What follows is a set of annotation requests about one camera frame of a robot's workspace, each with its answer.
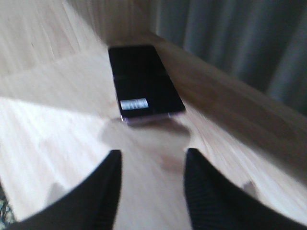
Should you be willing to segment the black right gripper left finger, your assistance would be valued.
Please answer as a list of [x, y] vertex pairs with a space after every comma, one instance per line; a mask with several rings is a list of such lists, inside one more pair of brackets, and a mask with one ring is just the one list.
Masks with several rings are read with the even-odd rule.
[[111, 150], [98, 167], [64, 197], [11, 230], [112, 230], [122, 182], [122, 153]]

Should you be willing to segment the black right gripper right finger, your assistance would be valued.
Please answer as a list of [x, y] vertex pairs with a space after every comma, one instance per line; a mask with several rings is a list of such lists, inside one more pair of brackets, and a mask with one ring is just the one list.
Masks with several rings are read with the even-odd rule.
[[184, 193], [194, 230], [305, 230], [229, 181], [204, 155], [189, 148]]

